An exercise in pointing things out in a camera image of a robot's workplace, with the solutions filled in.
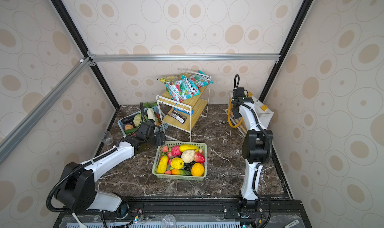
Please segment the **white grocery tote bag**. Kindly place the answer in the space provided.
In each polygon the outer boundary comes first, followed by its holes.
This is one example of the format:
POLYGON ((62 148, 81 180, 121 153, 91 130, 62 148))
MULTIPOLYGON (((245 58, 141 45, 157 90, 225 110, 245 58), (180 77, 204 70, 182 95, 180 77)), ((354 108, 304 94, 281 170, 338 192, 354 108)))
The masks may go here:
MULTIPOLYGON (((265 128, 268 128, 269 124, 271 122, 271 119, 274 116, 274 112, 271 109, 269 109, 269 107, 267 105, 263 104, 260 100, 258 100, 256 97, 254 97, 251 92, 249 93, 249 97, 251 97, 254 101, 255 110, 256 110, 256 113, 257 113, 258 118, 261 121, 262 125, 265 128)), ((236 126, 238 123, 240 123, 240 125, 238 125, 236 128, 240 131, 242 136, 245 137, 246 133, 247 133, 247 126, 246 126, 245 121, 243 121, 243 118, 240 117, 238 119, 235 119, 233 112, 231 111, 230 121, 233 124, 233 126, 236 126)))

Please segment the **beige round melon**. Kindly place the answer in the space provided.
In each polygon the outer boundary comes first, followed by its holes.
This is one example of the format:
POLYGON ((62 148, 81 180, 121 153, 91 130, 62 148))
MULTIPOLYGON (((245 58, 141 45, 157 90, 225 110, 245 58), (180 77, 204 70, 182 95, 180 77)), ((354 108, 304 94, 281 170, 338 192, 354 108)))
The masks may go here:
POLYGON ((182 152, 181 158, 185 164, 189 164, 195 160, 195 151, 194 150, 186 150, 182 152))

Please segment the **green plastic fruit basket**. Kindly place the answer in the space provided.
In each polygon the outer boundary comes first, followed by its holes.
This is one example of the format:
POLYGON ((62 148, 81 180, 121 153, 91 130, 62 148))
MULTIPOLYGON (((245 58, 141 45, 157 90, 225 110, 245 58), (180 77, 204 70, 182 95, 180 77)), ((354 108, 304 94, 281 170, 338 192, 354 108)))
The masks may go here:
POLYGON ((193 181, 202 181, 204 178, 207 176, 207 145, 204 143, 191 143, 191 142, 175 142, 175 141, 166 141, 166 144, 164 146, 159 146, 157 149, 153 169, 152 169, 153 175, 155 175, 158 178, 161 179, 174 179, 174 180, 193 180, 193 181), (177 175, 172 175, 171 170, 173 168, 171 167, 171 161, 173 158, 181 158, 180 157, 173 157, 171 154, 172 147, 174 146, 181 146, 183 144, 190 144, 190 145, 195 145, 199 147, 199 153, 202 153, 205 156, 205 163, 202 165, 205 167, 205 173, 201 177, 194 177, 194 176, 177 176, 177 175), (159 161, 162 156, 167 155, 169 157, 169 162, 168 162, 168 167, 167 171, 165 174, 158 174, 157 173, 157 167, 159 164, 159 161))

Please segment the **orange round fruit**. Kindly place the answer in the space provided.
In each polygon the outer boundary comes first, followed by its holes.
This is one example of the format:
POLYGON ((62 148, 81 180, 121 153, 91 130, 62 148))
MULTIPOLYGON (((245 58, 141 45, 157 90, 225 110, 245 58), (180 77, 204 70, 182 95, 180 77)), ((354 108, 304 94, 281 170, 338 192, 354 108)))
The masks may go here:
POLYGON ((205 173, 205 167, 200 163, 195 163, 191 168, 191 174, 194 177, 201 177, 205 173))

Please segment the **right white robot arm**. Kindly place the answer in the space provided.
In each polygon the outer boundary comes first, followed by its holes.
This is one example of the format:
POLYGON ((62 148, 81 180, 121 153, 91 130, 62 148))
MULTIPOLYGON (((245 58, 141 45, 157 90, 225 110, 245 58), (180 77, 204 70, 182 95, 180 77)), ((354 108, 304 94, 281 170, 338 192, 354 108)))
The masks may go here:
POLYGON ((247 133, 242 144, 242 156, 246 161, 245 178, 240 190, 238 210, 258 209, 260 201, 267 201, 258 192, 262 169, 272 157, 273 133, 262 125, 256 112, 254 100, 247 95, 243 87, 239 86, 240 76, 234 78, 233 96, 229 102, 228 121, 232 128, 237 128, 240 123, 232 121, 240 119, 247 128, 247 133))

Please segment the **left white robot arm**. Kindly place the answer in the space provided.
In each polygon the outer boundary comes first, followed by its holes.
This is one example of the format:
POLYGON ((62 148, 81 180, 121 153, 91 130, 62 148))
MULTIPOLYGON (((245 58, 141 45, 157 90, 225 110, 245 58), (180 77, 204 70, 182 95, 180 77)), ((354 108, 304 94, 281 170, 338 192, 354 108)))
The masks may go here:
POLYGON ((98 191, 95 183, 120 163, 152 147, 164 145, 165 134, 156 132, 154 121, 141 119, 137 131, 126 136, 107 152, 77 164, 71 162, 63 170, 60 180, 49 192, 46 207, 53 213, 82 213, 108 211, 118 219, 129 212, 125 199, 114 193, 98 191))

